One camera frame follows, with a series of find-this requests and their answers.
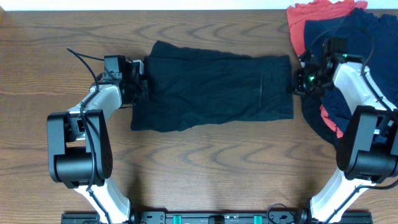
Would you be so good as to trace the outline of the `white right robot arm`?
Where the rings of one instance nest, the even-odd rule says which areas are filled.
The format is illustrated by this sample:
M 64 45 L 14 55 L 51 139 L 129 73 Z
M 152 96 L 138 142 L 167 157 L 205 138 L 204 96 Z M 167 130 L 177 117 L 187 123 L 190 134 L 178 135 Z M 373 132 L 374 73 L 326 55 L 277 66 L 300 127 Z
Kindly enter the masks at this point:
M 320 95 L 337 88 L 349 107 L 351 120 L 336 150 L 337 168 L 314 195 L 307 208 L 297 212 L 296 223 L 338 223 L 346 209 L 365 191 L 389 190 L 397 182 L 397 108 L 378 88 L 366 61 L 341 53 L 326 54 L 323 65 L 314 56 L 301 61 L 291 91 Z

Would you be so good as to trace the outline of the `navy blue garment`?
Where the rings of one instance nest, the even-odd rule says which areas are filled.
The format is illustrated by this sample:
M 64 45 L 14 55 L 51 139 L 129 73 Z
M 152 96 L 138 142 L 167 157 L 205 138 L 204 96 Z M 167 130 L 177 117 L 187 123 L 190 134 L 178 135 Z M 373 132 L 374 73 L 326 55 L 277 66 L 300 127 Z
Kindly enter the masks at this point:
M 354 9 L 350 15 L 322 21 L 307 21 L 304 28 L 306 48 L 310 48 L 319 62 L 322 45 L 332 37 L 348 40 L 348 53 L 369 59 L 371 77 L 385 97 L 397 104 L 397 17 L 384 14 L 377 17 L 363 9 Z M 345 131 L 351 112 L 343 95 L 327 90 L 319 98 L 330 118 Z

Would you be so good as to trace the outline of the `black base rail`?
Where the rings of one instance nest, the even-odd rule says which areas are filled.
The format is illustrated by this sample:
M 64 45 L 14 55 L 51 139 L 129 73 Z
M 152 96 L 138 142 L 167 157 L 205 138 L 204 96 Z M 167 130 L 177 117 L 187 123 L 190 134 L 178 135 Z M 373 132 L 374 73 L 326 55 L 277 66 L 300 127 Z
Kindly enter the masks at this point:
M 96 213 L 64 213 L 62 224 L 74 223 L 105 223 Z M 304 223 L 296 221 L 295 212 L 271 211 L 269 213 L 165 213 L 142 212 L 135 214 L 131 220 L 121 223 L 143 224 L 266 224 L 266 223 Z M 372 224 L 373 218 L 369 212 L 346 212 L 336 223 L 344 224 Z

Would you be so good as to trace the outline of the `red garment in pile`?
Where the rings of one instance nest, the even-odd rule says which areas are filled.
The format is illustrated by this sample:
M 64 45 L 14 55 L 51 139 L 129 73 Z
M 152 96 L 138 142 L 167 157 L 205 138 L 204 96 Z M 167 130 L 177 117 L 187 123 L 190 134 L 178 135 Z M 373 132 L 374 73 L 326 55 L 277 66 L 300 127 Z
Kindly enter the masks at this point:
M 301 56 L 305 50 L 304 28 L 307 21 L 322 21 L 349 15 L 354 9 L 366 9 L 366 1 L 344 0 L 332 3 L 329 0 L 314 0 L 309 3 L 297 3 L 287 8 L 287 20 L 290 40 L 295 53 Z M 342 130 L 330 118 L 326 108 L 321 105 L 321 117 L 326 125 L 332 129 L 337 138 L 343 136 Z

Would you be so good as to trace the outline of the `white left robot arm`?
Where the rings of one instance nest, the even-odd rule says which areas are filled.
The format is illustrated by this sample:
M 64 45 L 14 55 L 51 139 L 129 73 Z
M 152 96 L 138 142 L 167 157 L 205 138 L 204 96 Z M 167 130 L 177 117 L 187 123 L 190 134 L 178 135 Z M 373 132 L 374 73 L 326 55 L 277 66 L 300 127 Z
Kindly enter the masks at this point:
M 101 223 L 140 223 L 131 201 L 112 178 L 107 120 L 125 104 L 148 99 L 145 80 L 99 82 L 76 106 L 47 118 L 50 176 L 75 190 L 97 211 Z

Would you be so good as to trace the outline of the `black garment in pile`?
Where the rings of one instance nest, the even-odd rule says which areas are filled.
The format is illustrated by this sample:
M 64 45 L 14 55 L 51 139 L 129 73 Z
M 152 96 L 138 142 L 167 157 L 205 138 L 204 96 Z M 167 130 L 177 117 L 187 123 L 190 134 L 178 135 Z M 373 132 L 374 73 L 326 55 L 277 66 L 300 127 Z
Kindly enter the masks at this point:
M 310 127 L 326 142 L 338 146 L 339 140 L 336 133 L 330 129 L 321 117 L 321 100 L 316 96 L 301 96 L 302 113 Z

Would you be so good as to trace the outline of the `black shorts white waistband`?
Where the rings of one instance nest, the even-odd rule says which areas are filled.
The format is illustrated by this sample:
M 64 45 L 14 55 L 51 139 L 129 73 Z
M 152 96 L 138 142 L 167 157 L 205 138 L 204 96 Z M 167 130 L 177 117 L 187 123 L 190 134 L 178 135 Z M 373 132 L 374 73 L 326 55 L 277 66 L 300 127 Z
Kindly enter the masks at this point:
M 144 74 L 150 99 L 134 105 L 133 131 L 294 117 L 287 55 L 251 57 L 159 40 L 144 59 Z

